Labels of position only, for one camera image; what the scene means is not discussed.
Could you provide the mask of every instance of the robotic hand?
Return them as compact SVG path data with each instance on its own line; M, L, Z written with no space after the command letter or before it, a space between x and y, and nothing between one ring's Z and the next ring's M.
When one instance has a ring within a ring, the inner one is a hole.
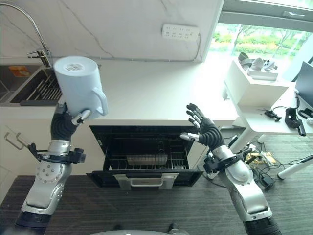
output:
M71 163L82 163L86 155L83 149L70 151L71 136L76 128L91 114L84 110L72 117L67 105L60 99L51 122L51 142L48 151L41 153L32 143L30 152L39 161L35 182L30 189L13 228L4 235L43 235L51 216L62 197L64 185L71 174Z
M218 128L196 105L189 104L187 109L187 114L192 117L189 121L200 134L181 133L180 137L210 148L213 156L207 155L204 169L207 173L219 172L247 234L281 235L261 189L253 180L252 170L226 147Z

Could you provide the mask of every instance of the power strip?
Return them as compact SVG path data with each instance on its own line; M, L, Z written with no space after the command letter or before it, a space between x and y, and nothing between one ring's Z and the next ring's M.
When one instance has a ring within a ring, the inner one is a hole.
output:
M196 26L166 23L162 28L162 36L168 39L194 42L198 38L199 31L199 28Z

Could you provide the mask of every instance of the black glove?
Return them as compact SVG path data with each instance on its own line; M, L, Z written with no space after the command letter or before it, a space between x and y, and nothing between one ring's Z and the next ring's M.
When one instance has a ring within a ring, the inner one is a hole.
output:
M72 116L66 112L67 107L61 113L54 113L51 122L51 139L70 141L75 133L77 126L72 122Z
M208 119L201 110L195 105L190 103L187 105L187 114L192 118L189 121L197 127L200 135L192 133L181 133L180 137L188 141L196 141L205 146L208 146L210 150L214 150L225 144L223 137L216 127L216 125Z

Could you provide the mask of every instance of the marble wall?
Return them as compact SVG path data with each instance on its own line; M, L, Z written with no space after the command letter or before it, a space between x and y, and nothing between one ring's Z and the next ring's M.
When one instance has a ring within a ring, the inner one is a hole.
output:
M223 0L10 0L36 21L54 57L83 55L202 61ZM164 39L164 23L195 25L196 42ZM31 23L0 9L1 58L26 57L41 47Z

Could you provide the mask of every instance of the metal pipe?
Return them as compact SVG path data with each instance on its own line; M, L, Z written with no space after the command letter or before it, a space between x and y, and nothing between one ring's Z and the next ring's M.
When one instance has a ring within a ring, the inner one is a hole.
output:
M34 19L26 11L21 9L19 6L16 6L16 5L8 3L8 2L0 2L0 6L9 6L9 7L12 7L14 9L20 11L21 13L23 13L29 19L29 21L32 23L32 25L35 29L35 32L36 32L37 36L39 37L41 44L43 45L43 48L49 53L49 49L45 44L45 41L44 41L44 39L43 39L39 29L38 29L37 24L35 23Z

